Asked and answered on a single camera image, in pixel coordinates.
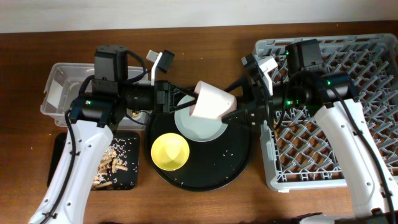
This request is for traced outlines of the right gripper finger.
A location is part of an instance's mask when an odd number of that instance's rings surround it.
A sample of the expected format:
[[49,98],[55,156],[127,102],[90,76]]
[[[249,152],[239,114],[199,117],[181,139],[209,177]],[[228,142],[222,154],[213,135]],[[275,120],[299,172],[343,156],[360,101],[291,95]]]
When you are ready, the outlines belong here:
[[228,86],[224,91],[225,92],[231,92],[237,88],[242,88],[243,93],[247,93],[250,89],[251,82],[246,76],[241,76],[239,79],[234,81],[230,86]]
[[247,120],[248,110],[246,108],[237,108],[221,118],[223,123],[246,123]]

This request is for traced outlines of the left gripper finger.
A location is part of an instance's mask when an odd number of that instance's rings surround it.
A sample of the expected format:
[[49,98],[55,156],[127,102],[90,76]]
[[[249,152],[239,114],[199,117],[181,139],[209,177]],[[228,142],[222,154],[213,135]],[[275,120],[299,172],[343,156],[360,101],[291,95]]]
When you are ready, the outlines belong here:
[[176,111],[182,110],[184,108],[189,108],[189,107],[195,105],[196,103],[197,103],[197,101],[196,101],[196,99],[194,99],[194,100],[190,100],[186,103],[182,103],[181,105],[174,104],[172,106],[172,112],[176,112]]
[[178,92],[178,93],[183,93],[184,95],[188,95],[193,97],[195,100],[198,99],[198,94],[195,93],[194,91],[191,91],[189,89],[184,89],[184,88],[175,88],[174,91]]

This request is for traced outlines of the pink cup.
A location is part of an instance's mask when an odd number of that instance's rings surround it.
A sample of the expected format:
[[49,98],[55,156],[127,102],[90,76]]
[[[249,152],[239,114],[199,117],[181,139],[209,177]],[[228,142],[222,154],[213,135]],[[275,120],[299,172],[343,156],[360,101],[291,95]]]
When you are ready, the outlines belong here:
[[197,102],[190,107],[189,115],[197,118],[221,120],[237,108],[234,95],[215,86],[199,81],[194,89]]

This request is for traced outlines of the gold snack wrapper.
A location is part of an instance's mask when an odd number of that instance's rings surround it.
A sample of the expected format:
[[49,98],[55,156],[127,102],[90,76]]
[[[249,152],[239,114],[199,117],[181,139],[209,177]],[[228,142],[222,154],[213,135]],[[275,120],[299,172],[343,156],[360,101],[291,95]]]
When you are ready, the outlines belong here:
[[132,117],[132,118],[138,118],[138,117],[140,117],[140,114],[139,113],[135,113],[133,110],[131,110],[130,111],[130,116]]

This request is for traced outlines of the yellow bowl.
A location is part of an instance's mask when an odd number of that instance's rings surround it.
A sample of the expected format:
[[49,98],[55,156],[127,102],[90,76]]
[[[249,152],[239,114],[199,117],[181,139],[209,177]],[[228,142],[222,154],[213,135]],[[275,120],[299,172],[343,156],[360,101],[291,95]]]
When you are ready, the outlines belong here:
[[176,133],[159,136],[152,144],[150,156],[160,169],[174,171],[183,167],[190,156],[187,140]]

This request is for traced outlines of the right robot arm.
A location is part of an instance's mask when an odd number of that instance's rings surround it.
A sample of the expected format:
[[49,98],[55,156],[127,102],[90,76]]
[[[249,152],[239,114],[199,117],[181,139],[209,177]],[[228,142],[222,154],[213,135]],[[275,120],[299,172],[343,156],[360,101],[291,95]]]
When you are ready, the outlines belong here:
[[285,47],[287,76],[273,83],[269,72],[274,57],[249,54],[242,59],[248,77],[231,89],[243,88],[238,108],[223,116],[260,133],[265,164],[275,149],[272,133],[283,126],[289,109],[305,107],[324,133],[349,188],[354,217],[350,223],[396,223],[397,182],[394,180],[365,122],[358,88],[348,73],[331,70],[316,39]]

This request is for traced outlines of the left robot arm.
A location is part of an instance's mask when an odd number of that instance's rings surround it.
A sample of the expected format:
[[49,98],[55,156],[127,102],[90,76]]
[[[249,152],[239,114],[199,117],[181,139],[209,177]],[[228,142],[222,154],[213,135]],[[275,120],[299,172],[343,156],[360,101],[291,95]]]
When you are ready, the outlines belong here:
[[194,105],[177,105],[174,93],[198,97],[168,81],[140,84],[148,73],[143,59],[120,45],[99,46],[94,70],[64,113],[68,133],[63,152],[30,223],[82,223],[100,160],[128,110],[168,114]]

